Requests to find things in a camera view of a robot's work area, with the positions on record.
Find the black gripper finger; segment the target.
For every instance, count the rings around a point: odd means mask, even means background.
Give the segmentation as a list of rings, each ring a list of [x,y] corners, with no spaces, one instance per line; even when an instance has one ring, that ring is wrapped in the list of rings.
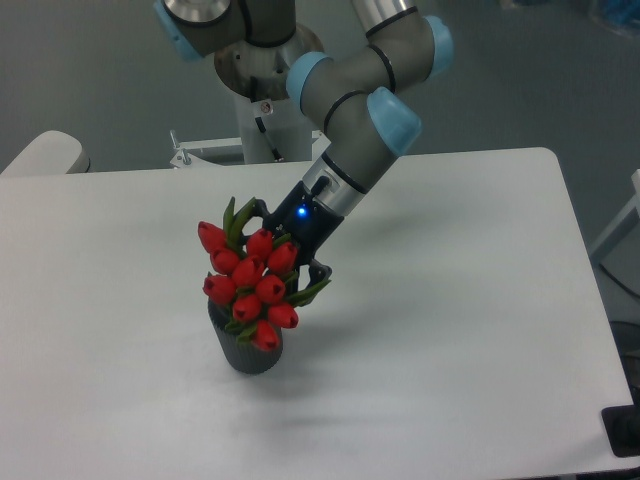
[[[263,199],[251,199],[247,204],[246,219],[243,222],[242,230],[245,230],[247,224],[254,218],[260,218],[263,222],[271,215],[266,202]]]
[[[315,258],[307,263],[297,265],[295,271],[298,273],[298,278],[294,282],[295,293],[314,287],[322,281],[330,280],[332,275],[332,268]]]

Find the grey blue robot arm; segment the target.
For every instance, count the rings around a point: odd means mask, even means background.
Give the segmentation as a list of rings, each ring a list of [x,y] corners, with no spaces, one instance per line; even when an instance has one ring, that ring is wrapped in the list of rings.
[[[331,274],[315,254],[419,136],[399,92],[446,69],[447,26],[411,1],[357,1],[366,46],[335,60],[296,19],[292,1],[157,1],[157,18],[187,61],[211,58],[235,102],[248,164],[309,161],[282,203],[254,213],[298,249],[312,286]]]

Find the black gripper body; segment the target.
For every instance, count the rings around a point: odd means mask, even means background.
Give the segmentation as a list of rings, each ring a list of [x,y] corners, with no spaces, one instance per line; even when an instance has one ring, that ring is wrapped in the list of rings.
[[[263,205],[263,226],[277,237],[291,235],[291,242],[298,250],[296,265],[309,264],[320,246],[344,221],[344,216],[323,206],[318,199],[328,185],[328,180],[317,180],[308,190],[299,181],[273,212]]]

